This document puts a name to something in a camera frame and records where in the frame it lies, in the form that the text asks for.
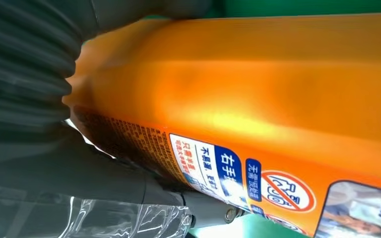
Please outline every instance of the product label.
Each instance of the product label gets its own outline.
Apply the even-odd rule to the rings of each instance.
[[[249,211],[242,164],[233,151],[174,134],[170,134],[170,141],[176,160],[192,187]],[[260,173],[260,166],[252,168],[254,174]]]
[[[381,238],[381,189],[334,183],[328,192],[316,238]]]

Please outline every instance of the clear plastic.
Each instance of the clear plastic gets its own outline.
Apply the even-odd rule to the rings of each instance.
[[[185,206],[143,205],[0,187],[0,238],[184,238]]]

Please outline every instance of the gray plastic part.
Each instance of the gray plastic part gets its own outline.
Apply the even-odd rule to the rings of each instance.
[[[198,192],[183,193],[185,205],[193,214],[192,228],[225,225],[241,214],[240,209]],[[234,211],[234,217],[226,220],[226,214]]]

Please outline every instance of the orange plastic container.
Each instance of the orange plastic container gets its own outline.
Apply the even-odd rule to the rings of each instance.
[[[381,234],[381,14],[141,21],[68,80],[114,156],[309,236]]]

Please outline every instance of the photo on label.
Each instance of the photo on label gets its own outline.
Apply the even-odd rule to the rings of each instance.
[[[349,181],[334,183],[315,238],[381,238],[381,189]]]

